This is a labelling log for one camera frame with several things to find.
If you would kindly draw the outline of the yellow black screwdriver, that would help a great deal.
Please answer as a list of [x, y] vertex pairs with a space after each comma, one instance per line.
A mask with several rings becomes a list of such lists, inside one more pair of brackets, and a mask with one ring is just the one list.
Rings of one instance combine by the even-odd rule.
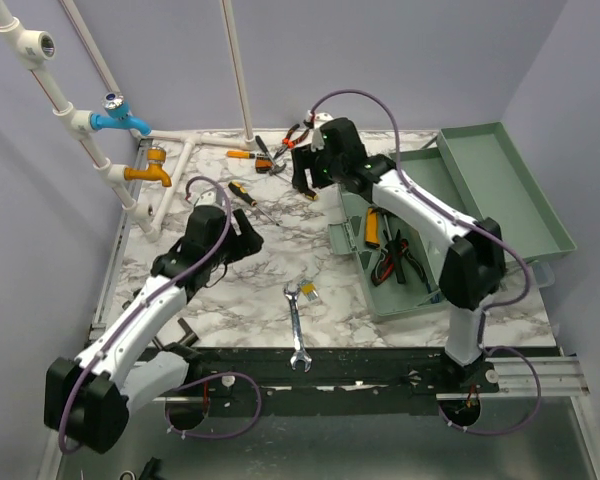
[[251, 195], [247, 188], [236, 180], [232, 180], [227, 184], [230, 193], [245, 205], [248, 205], [254, 210], [263, 221], [267, 221], [276, 227], [281, 227], [281, 223], [272, 215], [267, 213], [259, 204], [259, 202]]

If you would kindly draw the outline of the yellow handle tool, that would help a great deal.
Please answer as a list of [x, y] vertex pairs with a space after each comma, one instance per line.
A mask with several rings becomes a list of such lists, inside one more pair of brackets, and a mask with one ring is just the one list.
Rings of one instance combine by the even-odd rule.
[[365, 245], [371, 249], [380, 248], [380, 240], [378, 236], [378, 211], [374, 207], [369, 207], [365, 218]]

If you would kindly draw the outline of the claw hammer black handle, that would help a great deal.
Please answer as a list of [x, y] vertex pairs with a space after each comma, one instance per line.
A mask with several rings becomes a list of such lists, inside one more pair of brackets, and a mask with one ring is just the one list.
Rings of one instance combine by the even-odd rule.
[[386, 240], [385, 249], [392, 255], [393, 260], [394, 260], [395, 269], [392, 274], [394, 274], [396, 276], [396, 282], [398, 284], [404, 285], [407, 282], [407, 280], [406, 280], [406, 276], [404, 273], [404, 269], [402, 267], [402, 260], [401, 260], [402, 240], [401, 240], [400, 236], [395, 237], [392, 234], [391, 228], [390, 228], [390, 222], [389, 222], [389, 214], [386, 211], [384, 211], [384, 210], [381, 211], [381, 218], [383, 220], [383, 225], [384, 225], [383, 233], [384, 233], [384, 237]]

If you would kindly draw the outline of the red black utility knife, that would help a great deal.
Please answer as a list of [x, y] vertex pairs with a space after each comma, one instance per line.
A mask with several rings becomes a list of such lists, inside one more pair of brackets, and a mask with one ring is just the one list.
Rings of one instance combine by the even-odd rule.
[[387, 250], [382, 249], [379, 258], [370, 273], [371, 283], [374, 286], [381, 285], [391, 276], [394, 269], [395, 266], [392, 255]]

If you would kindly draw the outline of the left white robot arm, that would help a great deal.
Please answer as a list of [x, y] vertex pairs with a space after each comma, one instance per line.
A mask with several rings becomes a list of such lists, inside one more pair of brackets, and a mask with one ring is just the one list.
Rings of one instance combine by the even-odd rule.
[[57, 432], [62, 453], [87, 447], [103, 454], [139, 407], [171, 389], [189, 395], [200, 387], [200, 368], [171, 351], [138, 373], [132, 369], [218, 267], [258, 253], [263, 243], [241, 209], [193, 209], [183, 236], [154, 259], [144, 286], [114, 324], [75, 358], [59, 357], [48, 367], [43, 420]]

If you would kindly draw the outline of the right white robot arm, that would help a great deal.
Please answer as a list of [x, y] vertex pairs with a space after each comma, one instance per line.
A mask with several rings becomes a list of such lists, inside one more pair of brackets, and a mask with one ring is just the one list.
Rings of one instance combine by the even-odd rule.
[[440, 379], [460, 392], [476, 380], [483, 353], [480, 324], [486, 301], [505, 273], [500, 225], [478, 221], [428, 192], [404, 170], [400, 156], [368, 154], [355, 124], [346, 117], [303, 122], [308, 132], [292, 151], [295, 187], [333, 184], [400, 218], [429, 240], [442, 256], [436, 284], [449, 303], [449, 331]]

